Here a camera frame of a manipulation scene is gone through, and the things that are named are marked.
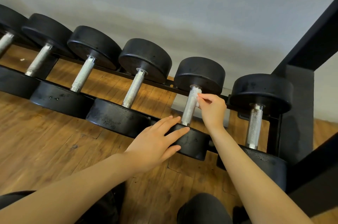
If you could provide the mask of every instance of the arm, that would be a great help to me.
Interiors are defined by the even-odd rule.
[[[189,131],[164,134],[180,117],[169,116],[146,128],[122,154],[55,182],[0,210],[0,223],[74,223],[97,200],[136,173],[146,172],[180,150],[171,146]]]
[[[197,99],[205,126],[252,223],[312,223],[224,129],[224,100],[213,94],[199,94]]]

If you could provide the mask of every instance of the hand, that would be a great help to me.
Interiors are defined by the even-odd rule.
[[[124,154],[128,154],[135,162],[137,173],[151,170],[181,149],[180,145],[169,146],[186,134],[190,130],[189,127],[164,136],[179,121],[180,116],[163,118],[145,128],[129,145]]]
[[[199,93],[197,97],[199,108],[202,110],[202,119],[206,128],[211,132],[213,129],[223,128],[226,103],[214,94]]]

